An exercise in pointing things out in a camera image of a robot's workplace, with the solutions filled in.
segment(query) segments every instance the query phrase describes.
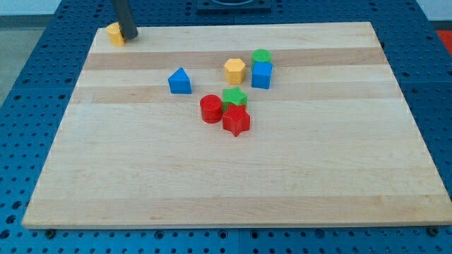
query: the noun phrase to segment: wooden table surface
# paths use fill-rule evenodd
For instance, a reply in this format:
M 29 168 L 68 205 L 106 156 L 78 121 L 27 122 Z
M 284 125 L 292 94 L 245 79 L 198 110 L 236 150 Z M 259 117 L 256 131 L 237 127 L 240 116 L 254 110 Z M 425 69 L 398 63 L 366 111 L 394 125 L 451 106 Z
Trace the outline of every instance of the wooden table surface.
M 28 205 L 31 229 L 452 223 L 452 204 L 370 23 L 99 29 Z M 273 54 L 241 85 L 251 130 L 202 122 L 222 65 Z M 185 67 L 192 95 L 167 78 Z

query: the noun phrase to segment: red star block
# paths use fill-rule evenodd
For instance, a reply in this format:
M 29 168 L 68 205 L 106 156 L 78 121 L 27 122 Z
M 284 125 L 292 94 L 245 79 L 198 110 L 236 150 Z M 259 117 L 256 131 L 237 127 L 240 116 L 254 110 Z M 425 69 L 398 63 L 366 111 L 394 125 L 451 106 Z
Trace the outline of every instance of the red star block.
M 250 117 L 245 108 L 245 105 L 236 106 L 231 103 L 223 114 L 223 128 L 231 131 L 236 137 L 242 131 L 249 130 Z

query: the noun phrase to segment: blue pegboard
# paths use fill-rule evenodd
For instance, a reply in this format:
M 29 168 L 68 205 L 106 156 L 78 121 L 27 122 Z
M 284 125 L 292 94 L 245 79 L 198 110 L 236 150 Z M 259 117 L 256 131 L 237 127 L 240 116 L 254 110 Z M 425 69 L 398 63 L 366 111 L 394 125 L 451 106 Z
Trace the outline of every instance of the blue pegboard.
M 196 14 L 192 0 L 131 0 L 138 26 L 371 21 L 452 194 L 452 68 L 407 1 L 272 0 L 270 13 Z M 62 0 L 0 110 L 1 253 L 452 253 L 452 227 L 29 231 L 20 225 L 107 0 Z

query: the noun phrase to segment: green block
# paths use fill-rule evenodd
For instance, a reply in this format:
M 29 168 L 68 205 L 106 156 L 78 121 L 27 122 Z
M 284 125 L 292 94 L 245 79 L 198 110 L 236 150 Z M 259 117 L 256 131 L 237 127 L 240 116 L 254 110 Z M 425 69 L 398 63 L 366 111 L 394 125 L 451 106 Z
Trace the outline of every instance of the green block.
M 251 66 L 254 66 L 255 62 L 270 63 L 271 53 L 266 49 L 257 49 L 251 56 Z
M 223 113 L 227 111 L 229 103 L 237 106 L 245 105 L 248 102 L 248 95 L 240 90 L 239 86 L 231 89 L 223 89 Z

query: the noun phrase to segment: white floor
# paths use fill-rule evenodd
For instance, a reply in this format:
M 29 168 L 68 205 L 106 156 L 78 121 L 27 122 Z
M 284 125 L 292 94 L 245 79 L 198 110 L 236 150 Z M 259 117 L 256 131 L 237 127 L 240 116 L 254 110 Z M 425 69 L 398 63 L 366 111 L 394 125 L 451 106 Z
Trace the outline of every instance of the white floor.
M 0 105 L 3 104 L 44 28 L 0 30 Z

